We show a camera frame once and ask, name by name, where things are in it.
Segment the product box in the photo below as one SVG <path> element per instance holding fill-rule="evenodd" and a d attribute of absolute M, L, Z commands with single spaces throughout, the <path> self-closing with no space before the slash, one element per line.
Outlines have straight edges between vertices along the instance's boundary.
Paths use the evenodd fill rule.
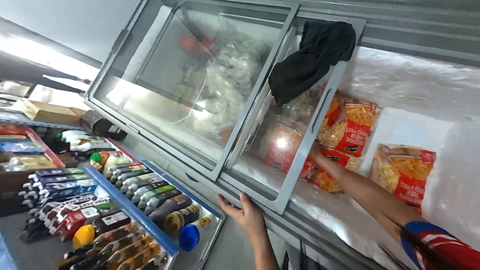
<path fill-rule="evenodd" d="M 80 116 L 69 107 L 31 100 L 25 100 L 24 104 L 24 114 L 32 121 L 80 125 Z"/>

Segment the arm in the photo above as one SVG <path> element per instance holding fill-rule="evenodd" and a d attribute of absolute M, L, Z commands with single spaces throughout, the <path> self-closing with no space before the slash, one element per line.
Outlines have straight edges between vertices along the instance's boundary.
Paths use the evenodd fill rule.
<path fill-rule="evenodd" d="M 400 235 L 397 224 L 405 226 L 410 221 L 426 221 L 377 183 L 324 157 L 317 143 L 313 144 L 310 156 L 398 242 L 400 242 Z"/>
<path fill-rule="evenodd" d="M 257 270 L 278 270 L 272 244 L 268 238 L 265 220 L 252 205 L 245 193 L 240 193 L 243 209 L 232 206 L 223 196 L 217 195 L 222 210 L 245 230 L 253 246 Z"/>

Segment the yellow cap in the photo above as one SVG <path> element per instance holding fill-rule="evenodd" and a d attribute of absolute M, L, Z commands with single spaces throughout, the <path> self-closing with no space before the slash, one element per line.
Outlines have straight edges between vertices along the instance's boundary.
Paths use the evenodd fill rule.
<path fill-rule="evenodd" d="M 78 229 L 78 231 L 75 233 L 75 236 L 73 236 L 73 248 L 77 249 L 93 242 L 94 237 L 95 231 L 92 225 L 80 227 L 80 229 Z"/>

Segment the glass lid frame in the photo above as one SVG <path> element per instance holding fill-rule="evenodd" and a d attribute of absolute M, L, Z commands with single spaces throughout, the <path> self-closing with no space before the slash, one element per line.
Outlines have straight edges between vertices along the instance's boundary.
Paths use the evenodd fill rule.
<path fill-rule="evenodd" d="M 115 71 L 115 67 L 113 66 L 114 61 L 126 61 L 128 63 L 129 59 L 123 59 L 125 58 L 123 54 L 125 53 L 126 50 L 129 50 L 131 48 L 128 48 L 129 43 L 131 43 L 132 39 L 132 31 L 133 30 L 138 30 L 139 28 L 143 27 L 145 28 L 145 21 L 142 21 L 141 14 L 143 12 L 149 12 L 149 6 L 148 5 L 157 5 L 157 3 L 152 3 L 151 0 L 143 0 L 139 3 L 137 6 L 137 9 L 135 10 L 135 13 L 131 17 L 129 23 L 127 24 L 126 28 L 124 28 L 119 36 L 117 37 L 117 40 L 115 41 L 112 51 L 110 52 L 107 60 L 105 63 L 102 65 L 102 68 L 100 70 L 100 73 L 98 74 L 97 78 L 94 80 L 92 85 L 90 86 L 87 94 L 85 95 L 85 102 L 92 107 L 96 109 L 101 109 L 104 111 L 104 113 L 107 113 L 109 116 L 115 118 L 118 122 L 120 122 L 121 128 L 125 129 L 128 133 L 136 133 L 141 136 L 146 137 L 153 143 L 157 144 L 167 152 L 169 152 L 172 156 L 180 159 L 181 161 L 185 162 L 186 164 L 190 165 L 209 179 L 216 181 L 221 174 L 221 171 L 224 167 L 224 164 L 226 163 L 227 157 L 232 150 L 236 138 L 238 137 L 238 134 L 240 132 L 240 129 L 252 107 L 252 104 L 254 103 L 260 88 L 264 84 L 267 75 L 270 73 L 273 63 L 276 59 L 276 55 L 278 53 L 278 50 L 280 48 L 280 45 L 282 41 L 284 40 L 288 29 L 290 28 L 290 25 L 293 21 L 293 18 L 295 17 L 298 9 L 299 9 L 299 4 L 298 3 L 286 3 L 286 2 L 281 2 L 281 1 L 273 1 L 273 0 L 261 0 L 261 1 L 255 1 L 255 2 L 250 2 L 250 1 L 244 1 L 244 0 L 238 0 L 238 1 L 218 1 L 218 0 L 188 0 L 188 1 L 180 1 L 174 5 L 174 7 L 171 9 L 169 15 L 166 17 L 162 29 L 159 34 L 159 38 L 162 38 L 162 35 L 166 31 L 166 29 L 169 26 L 169 23 L 172 21 L 175 12 L 184 4 L 186 3 L 194 3 L 194 4 L 214 4 L 218 5 L 221 7 L 228 7 L 228 8 L 242 8 L 244 10 L 253 10 L 257 12 L 275 12 L 275 9 L 283 9 L 285 10 L 282 15 L 286 15 L 286 19 L 283 22 L 283 25 L 280 28 L 280 32 L 275 40 L 275 43 L 272 45 L 272 48 L 270 52 L 268 53 L 268 57 L 266 58 L 265 64 L 262 66 L 262 69 L 260 71 L 260 74 L 253 86 L 252 91 L 248 95 L 248 98 L 246 100 L 246 105 L 243 107 L 240 118 L 236 121 L 236 124 L 232 130 L 231 135 L 228 137 L 228 141 L 224 145 L 224 148 L 221 152 L 220 158 L 216 161 L 216 164 L 212 164 L 211 162 L 208 163 L 207 161 L 203 161 L 200 159 L 200 157 L 206 157 L 205 154 L 195 151 L 191 147 L 185 147 L 185 145 L 182 145 L 181 143 L 178 143 L 174 137 L 173 139 L 168 138 L 167 135 L 162 134 L 161 132 L 156 132 L 152 128 L 148 127 L 145 124 L 141 124 L 140 121 L 136 121 L 136 119 L 132 119 L 131 117 L 127 117 L 117 111 L 116 109 L 112 108 L 109 106 L 106 102 L 103 102 L 99 100 L 97 97 L 95 97 L 95 93 L 101 89 L 101 84 L 104 81 L 104 79 L 108 79 L 108 73 L 110 71 Z"/>
<path fill-rule="evenodd" d="M 355 33 L 356 33 L 356 43 L 358 43 L 360 36 L 363 32 L 363 29 L 366 25 L 365 19 L 358 19 L 358 18 L 350 18 L 350 17 L 341 17 L 341 16 L 331 16 L 331 15 L 324 15 L 312 12 L 303 12 L 299 11 L 296 15 L 296 18 L 300 20 L 323 20 L 323 21 L 337 21 L 337 22 L 347 22 L 352 24 Z M 257 117 L 257 113 L 259 112 L 263 101 L 269 94 L 270 87 L 268 83 L 265 84 L 262 91 L 259 94 L 259 100 L 256 104 L 254 104 L 249 117 L 245 121 L 245 127 L 243 128 L 242 133 L 239 135 L 239 139 L 235 147 L 233 148 L 231 155 L 228 157 L 228 161 L 226 164 L 226 171 L 220 175 L 220 179 L 225 181 L 229 185 L 233 186 L 234 188 L 241 190 L 248 194 L 251 198 L 258 201 L 262 205 L 265 205 L 269 209 L 275 211 L 276 213 L 282 215 L 287 207 L 288 202 L 290 201 L 290 196 L 293 192 L 295 187 L 295 183 L 300 178 L 300 172 L 303 168 L 303 165 L 306 161 L 306 158 L 310 152 L 310 148 L 312 147 L 313 142 L 317 136 L 317 133 L 320 129 L 322 124 L 322 119 L 325 117 L 325 114 L 328 110 L 330 103 L 335 95 L 336 89 L 340 84 L 340 80 L 343 76 L 347 68 L 347 61 L 340 61 L 337 65 L 331 67 L 333 68 L 333 72 L 330 76 L 330 79 L 327 82 L 325 87 L 325 91 L 323 91 L 322 96 L 319 100 L 319 103 L 315 109 L 315 112 L 312 116 L 312 119 L 309 122 L 305 135 L 302 139 L 300 147 L 295 154 L 293 159 L 292 165 L 285 176 L 285 180 L 277 193 L 276 191 L 272 190 L 271 188 L 263 185 L 259 181 L 247 176 L 245 174 L 239 173 L 235 171 L 233 166 L 239 160 L 239 156 L 244 152 L 244 148 L 246 145 L 247 140 L 249 139 L 249 134 L 252 130 L 254 130 L 254 123 L 255 118 Z"/>

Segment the blue cap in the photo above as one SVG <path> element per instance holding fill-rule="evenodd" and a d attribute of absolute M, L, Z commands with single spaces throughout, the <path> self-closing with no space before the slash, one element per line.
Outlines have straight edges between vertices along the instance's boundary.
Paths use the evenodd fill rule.
<path fill-rule="evenodd" d="M 180 230 L 179 243 L 183 250 L 192 250 L 198 245 L 198 242 L 200 242 L 200 231 L 197 226 L 188 224 Z"/>

